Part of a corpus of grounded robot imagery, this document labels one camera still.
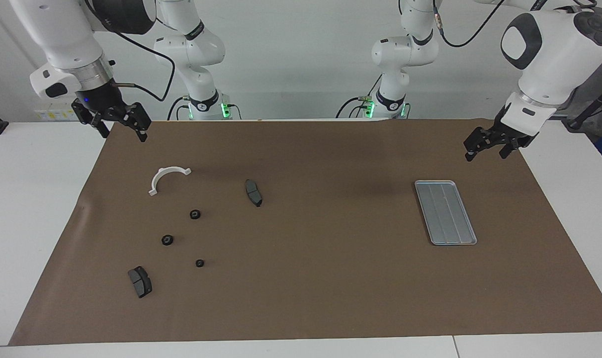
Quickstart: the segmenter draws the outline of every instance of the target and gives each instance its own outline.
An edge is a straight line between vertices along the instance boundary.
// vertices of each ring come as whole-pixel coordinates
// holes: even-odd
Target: black knob
[[[200,217],[201,217],[201,211],[199,211],[199,210],[193,210],[193,211],[190,212],[190,218],[192,220],[197,220]]]
[[[172,235],[166,235],[162,238],[162,245],[169,246],[173,243],[174,240],[175,238],[173,238]]]

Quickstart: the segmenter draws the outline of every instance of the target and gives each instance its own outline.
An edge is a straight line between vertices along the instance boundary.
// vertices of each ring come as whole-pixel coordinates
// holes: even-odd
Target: brown mat
[[[117,125],[10,344],[602,331],[602,295],[521,155],[464,161],[476,125],[164,122],[144,144]],[[150,197],[166,166],[192,174]],[[430,244],[418,179],[457,183],[478,245]]]

